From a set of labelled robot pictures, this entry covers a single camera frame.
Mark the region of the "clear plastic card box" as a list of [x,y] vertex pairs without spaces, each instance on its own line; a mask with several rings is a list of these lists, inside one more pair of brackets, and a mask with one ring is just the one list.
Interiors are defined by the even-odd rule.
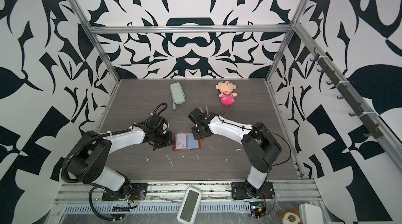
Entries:
[[198,107],[198,109],[204,114],[208,113],[208,106],[207,105],[200,106],[200,107]]

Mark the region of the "white pink patterned card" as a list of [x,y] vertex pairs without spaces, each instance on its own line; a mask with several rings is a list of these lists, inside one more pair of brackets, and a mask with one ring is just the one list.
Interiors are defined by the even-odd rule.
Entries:
[[187,149],[187,134],[175,134],[175,149]]

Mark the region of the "red card holder wallet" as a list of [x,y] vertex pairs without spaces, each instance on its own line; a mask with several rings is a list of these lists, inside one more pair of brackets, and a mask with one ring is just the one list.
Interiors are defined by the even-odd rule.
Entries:
[[173,135],[173,151],[186,151],[201,149],[203,139],[195,140],[192,133],[176,133]]

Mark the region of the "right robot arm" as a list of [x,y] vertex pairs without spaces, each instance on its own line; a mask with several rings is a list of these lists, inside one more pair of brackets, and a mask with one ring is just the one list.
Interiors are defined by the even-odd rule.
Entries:
[[263,123],[241,124],[217,113],[204,114],[197,108],[190,112],[188,118],[195,125],[192,134],[196,140],[220,135],[241,144],[251,164],[246,184],[255,190],[262,188],[282,152],[281,145]]

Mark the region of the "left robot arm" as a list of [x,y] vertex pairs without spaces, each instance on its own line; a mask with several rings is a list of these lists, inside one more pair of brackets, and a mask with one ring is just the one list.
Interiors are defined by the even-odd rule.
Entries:
[[149,143],[153,150],[173,145],[168,121],[158,114],[141,124],[105,134],[86,132],[66,156],[61,168],[65,183],[83,183],[126,194],[130,180],[106,166],[111,153],[133,145]]

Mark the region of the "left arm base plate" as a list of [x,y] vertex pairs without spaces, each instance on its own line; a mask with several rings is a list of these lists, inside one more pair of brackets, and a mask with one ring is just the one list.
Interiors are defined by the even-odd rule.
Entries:
[[129,200],[137,201],[147,195],[148,183],[125,183],[119,190],[106,188],[102,195],[103,201]]

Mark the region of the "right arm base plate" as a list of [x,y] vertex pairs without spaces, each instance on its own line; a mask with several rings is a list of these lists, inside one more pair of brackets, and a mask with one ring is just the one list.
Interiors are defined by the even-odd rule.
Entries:
[[232,182],[231,197],[236,201],[256,199],[273,199],[275,196],[273,184],[266,181],[258,189],[255,189],[249,182]]

